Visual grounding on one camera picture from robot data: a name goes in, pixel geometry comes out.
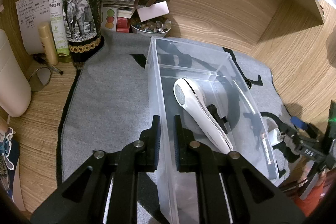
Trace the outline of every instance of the transparent storage bin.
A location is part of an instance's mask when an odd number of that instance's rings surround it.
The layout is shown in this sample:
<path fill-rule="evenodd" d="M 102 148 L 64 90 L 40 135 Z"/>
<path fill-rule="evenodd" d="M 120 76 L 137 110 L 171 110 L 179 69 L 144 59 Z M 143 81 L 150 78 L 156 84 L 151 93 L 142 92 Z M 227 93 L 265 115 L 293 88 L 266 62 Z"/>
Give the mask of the transparent storage bin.
<path fill-rule="evenodd" d="M 234 149 L 269 180 L 279 178 L 272 146 L 260 112 L 249 89 L 232 61 L 219 46 L 201 42 L 152 37 L 146 73 L 151 115 L 161 119 L 159 165 L 156 171 L 160 208 L 171 224 L 198 223 L 196 177 L 179 173 L 174 148 L 174 116 L 194 132 L 196 140 L 216 147 L 195 120 L 177 103 L 174 82 L 181 77 L 195 81 L 214 104 L 220 117 L 226 116 Z"/>

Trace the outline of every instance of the bowl of stones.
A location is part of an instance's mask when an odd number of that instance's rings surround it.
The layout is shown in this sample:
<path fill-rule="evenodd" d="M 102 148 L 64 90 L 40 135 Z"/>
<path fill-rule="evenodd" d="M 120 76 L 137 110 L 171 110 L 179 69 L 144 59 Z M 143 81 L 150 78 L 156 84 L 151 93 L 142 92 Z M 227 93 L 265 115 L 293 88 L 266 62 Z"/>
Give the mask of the bowl of stones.
<path fill-rule="evenodd" d="M 148 37 L 165 37 L 171 29 L 171 21 L 165 17 L 156 17 L 141 22 L 139 18 L 131 19 L 133 33 L 140 33 Z"/>

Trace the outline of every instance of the elephant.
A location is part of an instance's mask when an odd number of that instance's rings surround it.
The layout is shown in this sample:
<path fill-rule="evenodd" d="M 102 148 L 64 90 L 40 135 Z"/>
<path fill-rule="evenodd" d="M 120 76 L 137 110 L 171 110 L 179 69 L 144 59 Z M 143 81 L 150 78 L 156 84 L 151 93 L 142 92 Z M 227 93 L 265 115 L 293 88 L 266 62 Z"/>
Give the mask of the elephant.
<path fill-rule="evenodd" d="M 64 11 L 66 14 L 66 19 L 71 32 L 71 38 L 75 39 L 75 25 L 77 22 L 80 36 L 85 35 L 84 33 L 84 22 L 87 21 L 90 24 L 90 32 L 94 31 L 95 23 L 93 21 L 92 13 L 88 0 L 71 0 L 70 2 L 64 2 Z"/>

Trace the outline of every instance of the orange fabric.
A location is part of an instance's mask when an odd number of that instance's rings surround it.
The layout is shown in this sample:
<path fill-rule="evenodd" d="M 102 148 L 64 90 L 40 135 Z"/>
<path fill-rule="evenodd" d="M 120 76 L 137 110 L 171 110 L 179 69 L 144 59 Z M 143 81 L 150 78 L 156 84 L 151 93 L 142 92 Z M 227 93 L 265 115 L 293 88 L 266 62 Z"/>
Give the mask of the orange fabric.
<path fill-rule="evenodd" d="M 306 217 L 309 216 L 319 204 L 325 181 L 324 179 L 320 186 L 315 186 L 305 200 L 301 200 L 298 196 L 295 197 L 295 204 L 303 211 Z"/>

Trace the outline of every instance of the white beauty device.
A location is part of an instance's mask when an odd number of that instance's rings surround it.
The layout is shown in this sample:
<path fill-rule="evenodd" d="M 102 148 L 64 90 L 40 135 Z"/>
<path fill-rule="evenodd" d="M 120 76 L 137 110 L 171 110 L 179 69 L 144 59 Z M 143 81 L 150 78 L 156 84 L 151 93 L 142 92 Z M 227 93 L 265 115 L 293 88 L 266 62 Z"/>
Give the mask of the white beauty device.
<path fill-rule="evenodd" d="M 195 82 L 186 78 L 177 79 L 174 95 L 179 105 L 194 118 L 204 134 L 222 153 L 233 151 L 232 143 L 206 108 L 204 96 Z"/>

